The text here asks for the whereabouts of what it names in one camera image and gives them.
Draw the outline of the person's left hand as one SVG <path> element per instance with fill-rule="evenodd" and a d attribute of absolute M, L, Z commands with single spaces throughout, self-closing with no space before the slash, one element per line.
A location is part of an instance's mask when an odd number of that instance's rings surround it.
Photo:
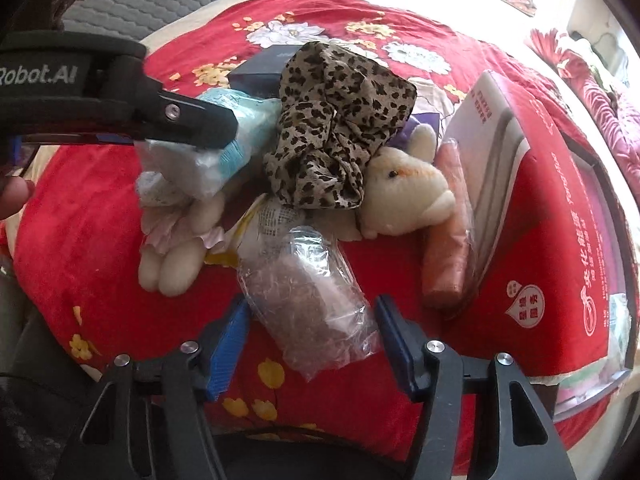
<path fill-rule="evenodd" d="M 21 177 L 5 177 L 1 179 L 0 219 L 6 220 L 20 212 L 32 194 L 35 183 Z"/>

